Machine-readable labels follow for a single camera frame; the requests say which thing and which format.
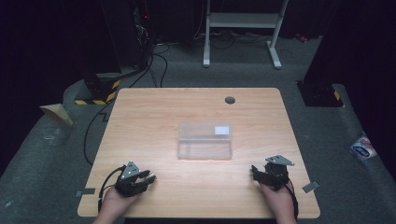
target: hand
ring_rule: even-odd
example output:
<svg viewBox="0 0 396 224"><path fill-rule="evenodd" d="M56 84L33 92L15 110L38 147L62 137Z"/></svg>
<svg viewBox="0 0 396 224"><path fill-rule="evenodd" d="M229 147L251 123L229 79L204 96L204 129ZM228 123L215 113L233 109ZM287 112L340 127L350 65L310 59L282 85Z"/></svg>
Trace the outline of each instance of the hand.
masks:
<svg viewBox="0 0 396 224"><path fill-rule="evenodd" d="M113 223L118 217L124 214L129 206L135 203L139 197L140 194L137 194L133 197L124 198L119 195L114 187L110 188L103 199L100 213L93 223Z"/></svg>
<svg viewBox="0 0 396 224"><path fill-rule="evenodd" d="M293 190L291 183L287 184L289 189ZM273 191L272 187L260 184L265 200L274 213L277 224L296 224L294 218L293 200L289 191L286 188L281 188L278 191Z"/></svg>

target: gray carpet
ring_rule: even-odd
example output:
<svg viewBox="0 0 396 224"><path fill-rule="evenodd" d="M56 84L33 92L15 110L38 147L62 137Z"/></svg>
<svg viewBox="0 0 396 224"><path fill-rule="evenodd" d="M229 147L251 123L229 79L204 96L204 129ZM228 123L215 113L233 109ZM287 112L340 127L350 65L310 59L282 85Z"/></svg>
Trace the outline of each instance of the gray carpet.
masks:
<svg viewBox="0 0 396 224"><path fill-rule="evenodd" d="M303 155L307 172L320 187L315 190L321 215L317 219L300 219L299 223L396 223L395 182L379 157L363 165L348 152L360 136L360 122L342 85L333 85L345 107L306 107L296 85L304 79L320 39L303 44L280 38L276 44L282 69L275 70L262 37L254 43L235 42L226 49L211 51L211 65L202 67L203 48L180 45L159 46L168 67L163 87L275 87L282 94L290 122ZM213 41L218 48L230 42ZM165 62L154 57L152 71L160 86ZM128 88L140 75L120 83ZM53 123L43 116L26 136L0 180L0 223L91 223L92 218L77 214L79 197L91 166L85 161L85 132L102 105L75 105L74 97L82 80L64 92L63 103L75 125L70 136L59 146L46 140ZM155 87L151 73L135 84L136 88ZM112 105L104 112L111 113ZM87 134L86 151L94 160L106 122L98 116ZM136 223L164 223L165 220L137 220ZM224 223L248 223L225 220Z"/></svg>

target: white label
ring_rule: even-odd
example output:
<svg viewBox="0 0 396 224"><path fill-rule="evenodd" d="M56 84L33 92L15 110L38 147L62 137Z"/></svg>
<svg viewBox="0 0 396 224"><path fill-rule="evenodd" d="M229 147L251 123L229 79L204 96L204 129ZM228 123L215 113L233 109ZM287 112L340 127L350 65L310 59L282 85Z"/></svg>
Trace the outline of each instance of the white label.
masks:
<svg viewBox="0 0 396 224"><path fill-rule="evenodd" d="M217 126L217 127L215 127L215 134L230 134L230 127Z"/></svg>

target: wooden tabletop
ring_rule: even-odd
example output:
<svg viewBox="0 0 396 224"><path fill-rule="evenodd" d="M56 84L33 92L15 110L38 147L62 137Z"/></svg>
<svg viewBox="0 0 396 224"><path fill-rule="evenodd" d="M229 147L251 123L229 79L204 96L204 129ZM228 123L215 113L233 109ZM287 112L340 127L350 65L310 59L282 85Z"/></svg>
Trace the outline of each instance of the wooden tabletop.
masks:
<svg viewBox="0 0 396 224"><path fill-rule="evenodd" d="M227 104L226 97L234 104ZM230 122L230 160L177 158L180 122ZM116 168L133 161L157 176L127 211L126 217L272 217L251 165L264 171L265 158L282 155L293 161L289 176L299 202L300 218L320 214L279 90L273 88L122 89L78 207L82 217L97 215L99 190ZM119 173L108 185L114 184Z"/></svg>

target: transparent plastic box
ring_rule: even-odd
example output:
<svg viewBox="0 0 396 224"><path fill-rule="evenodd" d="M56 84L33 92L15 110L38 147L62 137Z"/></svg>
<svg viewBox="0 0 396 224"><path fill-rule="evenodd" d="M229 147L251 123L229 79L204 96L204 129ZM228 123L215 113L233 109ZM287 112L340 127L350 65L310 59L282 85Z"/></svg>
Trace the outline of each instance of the transparent plastic box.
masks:
<svg viewBox="0 0 396 224"><path fill-rule="evenodd" d="M181 122L178 126L180 160L230 160L233 156L228 122Z"/></svg>

